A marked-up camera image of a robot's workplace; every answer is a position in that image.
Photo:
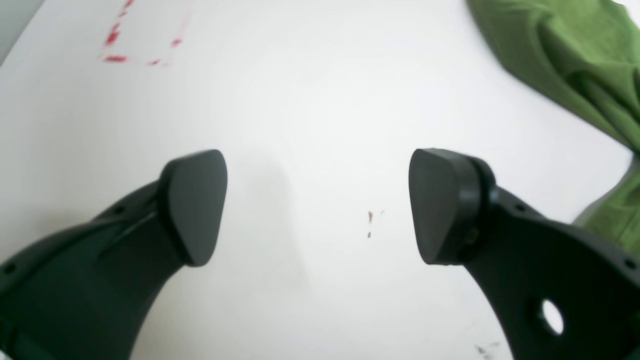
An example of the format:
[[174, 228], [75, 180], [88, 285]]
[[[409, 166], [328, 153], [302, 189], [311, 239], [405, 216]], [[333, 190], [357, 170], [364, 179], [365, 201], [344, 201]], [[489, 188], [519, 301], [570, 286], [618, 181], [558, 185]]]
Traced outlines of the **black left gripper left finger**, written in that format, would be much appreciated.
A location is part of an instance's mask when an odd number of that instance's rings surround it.
[[1, 353], [12, 360], [128, 360], [166, 282], [211, 259], [226, 200], [219, 150], [1, 264]]

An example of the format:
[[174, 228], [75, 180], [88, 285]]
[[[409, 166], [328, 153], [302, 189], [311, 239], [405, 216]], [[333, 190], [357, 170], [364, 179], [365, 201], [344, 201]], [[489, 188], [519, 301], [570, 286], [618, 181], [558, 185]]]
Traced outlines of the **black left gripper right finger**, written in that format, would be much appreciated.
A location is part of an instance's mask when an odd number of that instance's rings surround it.
[[637, 360], [639, 263], [500, 188], [480, 158], [417, 149], [408, 187], [420, 257], [461, 265], [515, 360]]

